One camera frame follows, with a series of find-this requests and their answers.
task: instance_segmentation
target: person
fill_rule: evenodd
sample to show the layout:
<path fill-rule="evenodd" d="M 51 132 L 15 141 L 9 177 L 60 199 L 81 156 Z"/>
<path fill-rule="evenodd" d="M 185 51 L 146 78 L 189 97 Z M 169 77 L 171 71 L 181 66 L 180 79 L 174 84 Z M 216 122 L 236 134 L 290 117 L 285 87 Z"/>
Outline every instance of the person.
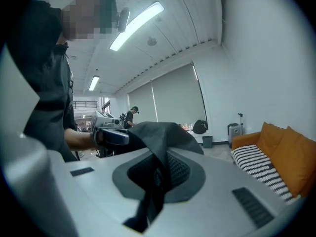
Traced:
<path fill-rule="evenodd" d="M 116 19 L 116 0 L 74 0 L 63 9 L 33 0 L 6 40 L 14 62 L 39 96 L 24 133 L 60 152 L 64 161 L 77 160 L 71 150 L 96 148 L 102 142 L 102 135 L 75 131 L 67 41 L 89 39 L 95 29 L 108 33 Z"/>
<path fill-rule="evenodd" d="M 132 126 L 135 126 L 136 124 L 133 123 L 133 115 L 135 113 L 138 113 L 138 107 L 134 106 L 130 111 L 128 111 L 124 118 L 124 128 L 130 129 Z"/>

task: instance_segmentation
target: black and white striped cloth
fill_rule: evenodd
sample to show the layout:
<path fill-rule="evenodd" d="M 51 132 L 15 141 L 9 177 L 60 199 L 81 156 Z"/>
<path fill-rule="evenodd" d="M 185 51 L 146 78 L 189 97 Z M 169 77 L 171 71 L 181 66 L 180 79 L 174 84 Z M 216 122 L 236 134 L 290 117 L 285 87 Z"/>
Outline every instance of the black and white striped cloth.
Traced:
<path fill-rule="evenodd" d="M 238 167 L 272 189 L 286 204 L 292 204 L 300 198 L 293 197 L 277 170 L 256 145 L 244 146 L 232 151 Z"/>

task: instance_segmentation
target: fluorescent light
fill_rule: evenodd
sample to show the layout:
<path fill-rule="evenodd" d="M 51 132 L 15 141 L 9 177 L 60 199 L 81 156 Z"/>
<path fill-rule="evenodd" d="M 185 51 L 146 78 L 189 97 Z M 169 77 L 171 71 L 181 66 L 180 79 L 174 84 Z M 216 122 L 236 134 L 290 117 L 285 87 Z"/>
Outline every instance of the fluorescent light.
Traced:
<path fill-rule="evenodd" d="M 197 80 L 198 80 L 198 76 L 197 76 L 196 69 L 195 69 L 195 67 L 194 67 L 194 66 L 192 66 L 192 67 L 193 67 L 193 70 L 194 70 L 194 74 L 196 75 L 196 78 L 197 78 Z"/>
<path fill-rule="evenodd" d="M 90 84 L 90 88 L 89 90 L 94 90 L 94 87 L 96 86 L 98 80 L 99 80 L 100 77 L 98 76 L 94 76 L 93 79 L 92 79 L 92 82 Z"/>
<path fill-rule="evenodd" d="M 112 43 L 110 49 L 118 51 L 119 48 L 136 32 L 142 25 L 144 25 L 148 20 L 155 17 L 158 13 L 162 12 L 164 8 L 160 2 L 155 2 L 149 6 L 146 10 L 140 13 L 136 18 L 134 18 L 127 26 L 123 33 L 120 33 L 115 41 Z"/>

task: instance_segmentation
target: ceiling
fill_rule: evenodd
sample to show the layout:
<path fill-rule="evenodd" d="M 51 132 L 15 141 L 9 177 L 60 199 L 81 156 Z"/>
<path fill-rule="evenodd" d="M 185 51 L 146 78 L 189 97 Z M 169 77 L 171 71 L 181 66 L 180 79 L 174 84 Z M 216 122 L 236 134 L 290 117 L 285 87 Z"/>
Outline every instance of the ceiling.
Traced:
<path fill-rule="evenodd" d="M 52 7 L 63 8 L 72 0 L 49 1 Z M 130 22 L 155 1 L 162 4 L 164 11 L 143 25 L 116 52 L 110 49 L 119 34 L 115 29 L 106 39 L 69 42 L 67 55 L 75 79 L 74 95 L 85 95 L 94 75 L 100 77 L 94 92 L 104 96 L 117 93 L 169 57 L 220 38 L 221 3 L 216 0 L 117 0 L 117 6 L 119 11 L 129 7 Z M 149 46 L 149 38 L 155 38 L 157 44 Z"/>

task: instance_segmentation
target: trash bin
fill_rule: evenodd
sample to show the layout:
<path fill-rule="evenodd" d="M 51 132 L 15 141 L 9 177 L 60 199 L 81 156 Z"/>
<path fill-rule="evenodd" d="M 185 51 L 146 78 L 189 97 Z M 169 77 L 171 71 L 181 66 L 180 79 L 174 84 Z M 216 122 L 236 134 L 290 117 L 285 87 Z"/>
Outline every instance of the trash bin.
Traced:
<path fill-rule="evenodd" d="M 212 148 L 213 147 L 213 136 L 203 136 L 203 147 Z"/>

